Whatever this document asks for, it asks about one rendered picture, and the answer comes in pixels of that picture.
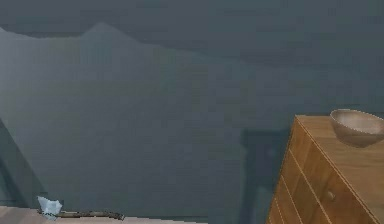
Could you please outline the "dark thin stick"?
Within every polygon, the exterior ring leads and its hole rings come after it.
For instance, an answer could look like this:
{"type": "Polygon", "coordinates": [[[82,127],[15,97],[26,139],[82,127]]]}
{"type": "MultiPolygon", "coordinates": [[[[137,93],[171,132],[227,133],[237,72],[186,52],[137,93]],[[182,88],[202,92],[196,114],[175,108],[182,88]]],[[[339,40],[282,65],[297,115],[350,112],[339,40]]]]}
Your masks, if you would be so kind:
{"type": "Polygon", "coordinates": [[[49,212],[43,212],[42,210],[37,210],[38,214],[41,215],[47,215],[48,217],[55,217],[55,218],[82,218],[82,217],[106,217],[106,218],[112,218],[116,220],[123,221],[125,219],[125,216],[120,213],[114,213],[114,212],[105,212],[105,211],[89,211],[89,212],[67,212],[62,211],[58,214],[53,214],[49,212]]]}

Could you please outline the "wooden chest of drawers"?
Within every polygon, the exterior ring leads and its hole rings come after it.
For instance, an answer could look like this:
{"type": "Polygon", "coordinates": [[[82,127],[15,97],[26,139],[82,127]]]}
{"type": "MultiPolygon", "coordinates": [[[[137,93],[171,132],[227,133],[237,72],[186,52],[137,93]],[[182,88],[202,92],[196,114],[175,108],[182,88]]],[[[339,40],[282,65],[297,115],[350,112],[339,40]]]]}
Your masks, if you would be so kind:
{"type": "Polygon", "coordinates": [[[328,116],[295,116],[264,224],[384,224],[384,141],[351,147],[328,116]]]}

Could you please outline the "beige bowl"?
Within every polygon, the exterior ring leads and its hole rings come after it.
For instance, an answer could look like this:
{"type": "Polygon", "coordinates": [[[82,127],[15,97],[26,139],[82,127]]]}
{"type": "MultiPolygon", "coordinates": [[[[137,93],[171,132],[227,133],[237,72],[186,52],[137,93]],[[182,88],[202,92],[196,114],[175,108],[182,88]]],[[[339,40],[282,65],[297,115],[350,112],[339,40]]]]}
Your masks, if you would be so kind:
{"type": "Polygon", "coordinates": [[[330,122],[337,139],[349,146],[365,148],[384,140],[384,119],[373,114],[336,109],[330,122]]]}

